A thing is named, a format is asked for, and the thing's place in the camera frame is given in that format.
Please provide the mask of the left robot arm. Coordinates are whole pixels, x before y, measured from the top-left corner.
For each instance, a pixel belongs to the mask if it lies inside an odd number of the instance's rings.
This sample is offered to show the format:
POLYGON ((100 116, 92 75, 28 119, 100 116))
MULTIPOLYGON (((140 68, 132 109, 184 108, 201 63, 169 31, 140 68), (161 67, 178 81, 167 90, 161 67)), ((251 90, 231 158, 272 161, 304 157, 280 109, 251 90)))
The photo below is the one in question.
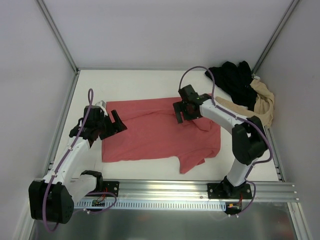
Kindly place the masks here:
POLYGON ((83 197, 102 194, 105 187, 101 172, 83 170, 76 181, 72 177, 97 139, 104 140, 126 129, 116 110, 107 112, 104 101, 87 105, 83 117, 70 130, 59 160, 42 180, 34 180, 28 188, 31 218, 66 224, 83 197))

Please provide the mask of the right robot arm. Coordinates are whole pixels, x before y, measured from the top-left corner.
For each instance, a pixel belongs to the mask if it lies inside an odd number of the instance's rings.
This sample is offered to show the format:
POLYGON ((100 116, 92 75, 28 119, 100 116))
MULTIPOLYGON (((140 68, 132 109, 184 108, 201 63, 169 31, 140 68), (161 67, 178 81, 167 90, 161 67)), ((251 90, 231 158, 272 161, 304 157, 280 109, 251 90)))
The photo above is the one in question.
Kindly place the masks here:
POLYGON ((235 157, 229 173, 212 193, 216 198, 241 195, 253 163, 269 148, 262 122, 257 116, 245 117, 217 103, 209 94, 199 95, 189 84, 178 90, 181 101, 173 104, 177 122, 200 118, 212 120, 231 134, 235 157))

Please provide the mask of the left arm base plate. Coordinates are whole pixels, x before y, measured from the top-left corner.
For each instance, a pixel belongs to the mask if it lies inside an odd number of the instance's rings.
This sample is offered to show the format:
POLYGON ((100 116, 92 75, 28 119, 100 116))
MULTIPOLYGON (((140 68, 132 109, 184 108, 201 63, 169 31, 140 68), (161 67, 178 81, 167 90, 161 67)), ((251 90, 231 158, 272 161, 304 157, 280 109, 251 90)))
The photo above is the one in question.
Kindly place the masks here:
POLYGON ((104 180, 102 185, 103 192, 109 192, 114 194, 116 197, 119 195, 120 182, 112 180, 104 180))

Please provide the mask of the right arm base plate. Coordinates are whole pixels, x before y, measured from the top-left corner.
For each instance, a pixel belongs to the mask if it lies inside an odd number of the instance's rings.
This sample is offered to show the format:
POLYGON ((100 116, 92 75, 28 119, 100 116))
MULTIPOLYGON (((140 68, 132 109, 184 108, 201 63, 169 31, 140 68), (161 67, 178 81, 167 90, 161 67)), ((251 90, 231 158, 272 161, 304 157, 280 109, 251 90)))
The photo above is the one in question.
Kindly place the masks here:
POLYGON ((251 200, 253 197, 251 186, 248 183, 243 183, 240 186, 232 186, 220 183, 208 183, 207 195, 209 199, 227 199, 236 200, 241 197, 244 200, 251 200))

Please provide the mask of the pink t shirt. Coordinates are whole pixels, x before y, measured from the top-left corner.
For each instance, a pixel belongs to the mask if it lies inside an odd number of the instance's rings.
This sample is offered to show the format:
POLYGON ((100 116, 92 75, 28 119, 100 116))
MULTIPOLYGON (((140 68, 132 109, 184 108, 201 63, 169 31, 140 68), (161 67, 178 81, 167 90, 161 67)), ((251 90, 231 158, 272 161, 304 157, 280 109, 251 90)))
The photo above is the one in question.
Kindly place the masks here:
POLYGON ((126 130, 102 141, 104 163, 177 157, 179 172, 214 158, 221 149, 221 127, 207 118, 178 123, 173 104, 178 97, 111 101, 126 130))

